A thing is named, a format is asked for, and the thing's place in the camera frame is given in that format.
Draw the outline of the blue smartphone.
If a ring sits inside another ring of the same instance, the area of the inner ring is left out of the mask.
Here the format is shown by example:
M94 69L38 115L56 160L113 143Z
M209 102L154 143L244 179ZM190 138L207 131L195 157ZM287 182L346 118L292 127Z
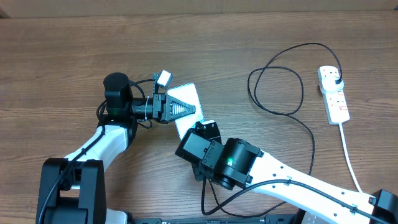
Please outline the blue smartphone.
M167 94L195 106L195 113L175 120L178 136L182 140L188 129L193 128L196 122L205 120L197 89L194 83L187 83L169 89Z

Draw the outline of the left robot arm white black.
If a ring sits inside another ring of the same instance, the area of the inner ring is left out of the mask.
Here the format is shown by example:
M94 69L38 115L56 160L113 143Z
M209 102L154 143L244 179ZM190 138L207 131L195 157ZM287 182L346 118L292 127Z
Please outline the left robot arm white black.
M129 212L108 208L104 173L113 160L132 144L145 121L174 122L182 138L204 119L193 83L169 87L172 74L155 73L152 96L135 97L138 82L126 74L111 73L103 81L105 100L96 110L94 135L75 152L49 158L42 166L37 223L133 223Z

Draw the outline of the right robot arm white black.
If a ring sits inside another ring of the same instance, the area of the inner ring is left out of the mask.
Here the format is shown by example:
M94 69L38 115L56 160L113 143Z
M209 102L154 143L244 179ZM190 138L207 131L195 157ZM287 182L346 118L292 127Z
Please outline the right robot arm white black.
M221 142L214 121L197 122L180 137L176 155L191 163L197 181L240 191L211 215L248 191L272 196L319 216L328 223L397 223L397 195L346 190L297 171L238 138Z

